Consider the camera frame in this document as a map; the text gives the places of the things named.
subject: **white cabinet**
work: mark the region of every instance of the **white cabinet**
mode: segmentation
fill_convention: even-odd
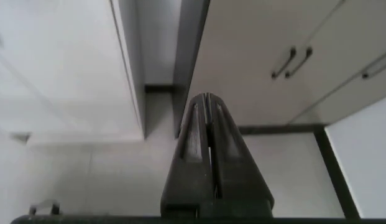
[[[144,103],[132,77],[143,74],[127,72],[121,25],[111,1],[0,0],[0,55],[65,116],[70,131],[143,137]]]
[[[309,108],[386,52],[386,0],[347,1],[320,28],[307,46],[313,48],[313,55],[294,76],[287,79],[283,86],[288,92],[288,101],[294,105],[301,105],[302,108]],[[359,85],[364,87],[365,83],[374,82],[376,79],[378,78],[363,82],[358,78],[353,82],[360,83]],[[378,84],[378,87],[376,84],[366,87],[367,90],[363,88],[363,93],[358,93],[359,87],[356,84],[348,84],[343,89],[350,88],[351,85],[358,88],[351,93],[357,96],[356,99],[353,99],[353,95],[346,96],[351,98],[351,100],[345,98],[347,101],[340,98],[339,103],[333,106],[327,104],[331,107],[326,111],[321,110],[318,119],[313,113],[307,115],[309,116],[307,121],[333,122],[336,117],[342,118],[347,115],[346,112],[352,113],[357,110],[361,107],[359,105],[374,103],[367,101],[366,98],[372,97],[373,100],[379,98],[380,96],[376,95],[382,89],[384,96],[386,94],[386,83]],[[360,97],[364,92],[369,95]]]
[[[213,0],[209,5],[188,101],[221,97],[237,125],[286,124],[308,105],[288,100],[280,70],[341,3]]]
[[[302,123],[297,118],[384,53],[386,0],[211,1],[188,100],[214,93],[240,126]],[[380,87],[335,113],[385,95]],[[319,113],[305,122],[337,120]]]
[[[383,97],[386,97],[386,55],[292,123],[333,123]]]

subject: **kitchen cabinet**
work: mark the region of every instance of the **kitchen cabinet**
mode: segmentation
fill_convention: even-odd
[[[135,31],[123,29],[129,21],[122,13],[127,11],[113,7],[119,4],[0,1],[0,56],[30,83],[30,92],[39,93],[52,112],[62,114],[70,124],[67,132],[141,139],[144,92],[138,92],[143,83],[136,80],[143,74],[131,69],[140,66],[140,60],[129,52],[133,47],[125,45],[129,40],[120,39],[127,37],[120,32]],[[24,129],[36,131],[27,125]]]
[[[386,0],[211,1],[188,100],[218,95],[239,126],[296,123],[384,53]]]
[[[289,59],[300,56],[299,49],[341,5],[312,0],[211,1],[188,101],[211,92],[224,100],[237,125],[286,124],[306,107],[290,101],[281,85],[287,82],[283,74]]]
[[[313,55],[282,85],[288,93],[288,101],[306,109],[386,52],[386,0],[347,1],[320,28],[307,47],[313,49]],[[356,101],[361,101],[360,105],[369,103],[364,98]],[[357,109],[350,101],[344,103],[347,107],[352,106],[350,111]],[[333,115],[329,115],[334,117],[339,110],[329,108],[328,111],[333,111]],[[310,121],[328,123],[334,120],[311,117]]]
[[[292,124],[334,123],[384,97],[386,54],[292,121]]]

